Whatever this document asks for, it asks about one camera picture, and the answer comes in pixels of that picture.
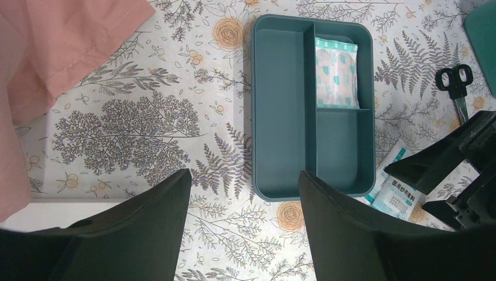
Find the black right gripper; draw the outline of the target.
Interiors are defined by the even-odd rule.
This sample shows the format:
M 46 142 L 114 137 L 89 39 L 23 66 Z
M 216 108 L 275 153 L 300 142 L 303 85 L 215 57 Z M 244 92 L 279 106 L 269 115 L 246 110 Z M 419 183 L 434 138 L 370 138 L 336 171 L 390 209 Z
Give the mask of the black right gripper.
M 479 111 L 443 139 L 384 168 L 428 195 L 462 161 L 479 173 L 458 196 L 422 209 L 455 230 L 495 223 L 495 112 Z

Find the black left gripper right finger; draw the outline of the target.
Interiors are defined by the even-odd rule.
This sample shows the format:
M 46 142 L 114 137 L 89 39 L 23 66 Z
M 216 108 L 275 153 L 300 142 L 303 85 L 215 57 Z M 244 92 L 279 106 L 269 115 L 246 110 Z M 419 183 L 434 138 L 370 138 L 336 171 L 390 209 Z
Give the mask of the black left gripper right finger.
M 495 225 L 445 231 L 384 214 L 302 171 L 318 280 L 494 280 Z

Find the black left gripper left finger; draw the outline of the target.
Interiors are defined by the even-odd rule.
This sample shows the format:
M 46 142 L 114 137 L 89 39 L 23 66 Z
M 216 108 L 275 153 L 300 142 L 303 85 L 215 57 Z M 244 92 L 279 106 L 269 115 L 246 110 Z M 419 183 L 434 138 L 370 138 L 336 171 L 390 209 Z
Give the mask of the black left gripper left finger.
M 67 228 L 1 231 L 2 280 L 173 280 L 192 177 L 153 188 Z

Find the teal medical gauze packet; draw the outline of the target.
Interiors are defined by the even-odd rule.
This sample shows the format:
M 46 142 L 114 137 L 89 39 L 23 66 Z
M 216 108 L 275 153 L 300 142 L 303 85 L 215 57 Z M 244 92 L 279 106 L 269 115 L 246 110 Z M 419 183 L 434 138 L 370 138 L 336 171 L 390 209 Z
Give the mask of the teal medical gauze packet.
M 371 206 L 384 214 L 408 221 L 415 206 L 424 203 L 425 199 L 426 195 L 420 191 L 388 176 Z

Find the black handled scissors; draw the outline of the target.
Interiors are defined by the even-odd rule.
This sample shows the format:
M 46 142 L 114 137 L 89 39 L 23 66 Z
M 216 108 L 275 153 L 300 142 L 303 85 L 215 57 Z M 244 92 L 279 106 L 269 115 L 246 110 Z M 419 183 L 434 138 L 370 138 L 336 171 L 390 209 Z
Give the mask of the black handled scissors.
M 453 68 L 443 68 L 436 73 L 435 82 L 438 89 L 449 93 L 459 116 L 460 124 L 465 124 L 469 120 L 466 87 L 473 82 L 471 67 L 466 64 L 459 64 Z

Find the teal band-aid pack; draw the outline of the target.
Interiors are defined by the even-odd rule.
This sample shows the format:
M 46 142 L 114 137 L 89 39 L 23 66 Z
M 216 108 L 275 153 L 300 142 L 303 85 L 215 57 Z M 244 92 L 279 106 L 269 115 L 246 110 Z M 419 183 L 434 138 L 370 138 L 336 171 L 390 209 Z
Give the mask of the teal band-aid pack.
M 358 109 L 358 45 L 315 39 L 316 106 Z

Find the dark teal divided tray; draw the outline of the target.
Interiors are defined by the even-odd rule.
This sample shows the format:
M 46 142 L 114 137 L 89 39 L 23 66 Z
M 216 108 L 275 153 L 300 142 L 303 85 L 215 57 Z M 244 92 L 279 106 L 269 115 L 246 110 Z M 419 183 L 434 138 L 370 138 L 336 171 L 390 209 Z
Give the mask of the dark teal divided tray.
M 315 39 L 354 43 L 357 109 L 318 108 Z M 252 27 L 252 183 L 266 201 L 299 198 L 306 170 L 352 197 L 376 182 L 373 41 L 358 23 L 266 14 Z

